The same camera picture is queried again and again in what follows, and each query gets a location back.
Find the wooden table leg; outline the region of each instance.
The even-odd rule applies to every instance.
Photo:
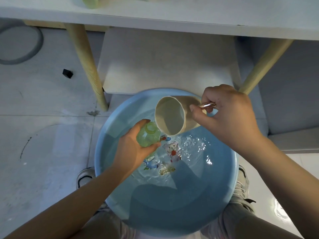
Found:
[[[239,91],[249,94],[277,60],[279,60],[292,42],[293,40],[273,39],[258,63],[247,76]]]
[[[86,76],[95,92],[98,104],[101,109],[107,111],[108,105],[102,90],[101,80],[96,69],[90,43],[86,35],[86,30],[83,24],[64,24],[68,31],[78,54],[82,67]]]

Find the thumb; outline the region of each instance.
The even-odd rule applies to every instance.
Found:
[[[147,156],[149,156],[152,152],[155,152],[155,150],[161,146],[160,142],[154,143],[148,147],[142,148],[142,155],[145,159]]]
[[[196,105],[190,105],[189,106],[191,112],[192,112],[192,117],[195,122],[197,122],[199,125],[205,127],[207,130],[213,132],[215,125],[216,125],[216,120],[213,117],[208,117],[202,109],[200,109]]]

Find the white shelf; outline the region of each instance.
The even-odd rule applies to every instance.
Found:
[[[0,0],[0,17],[319,40],[319,0]]]
[[[107,93],[178,88],[199,96],[208,86],[239,85],[233,37],[111,28],[98,72]]]

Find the person's left hand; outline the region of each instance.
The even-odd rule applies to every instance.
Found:
[[[140,120],[119,140],[112,167],[123,173],[125,178],[137,169],[147,156],[161,146],[160,142],[145,148],[138,144],[136,136],[149,122],[149,119]]]

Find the hand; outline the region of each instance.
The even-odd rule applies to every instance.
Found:
[[[123,173],[125,178],[137,169],[147,156],[161,146],[160,142],[145,148],[138,144],[136,136],[141,128],[149,122],[148,119],[140,120],[119,140],[112,167]]]
[[[202,110],[191,105],[193,119],[234,151],[241,153],[250,149],[254,142],[262,138],[249,97],[236,91],[232,86],[207,87],[202,103],[215,102],[218,112],[208,117]]]

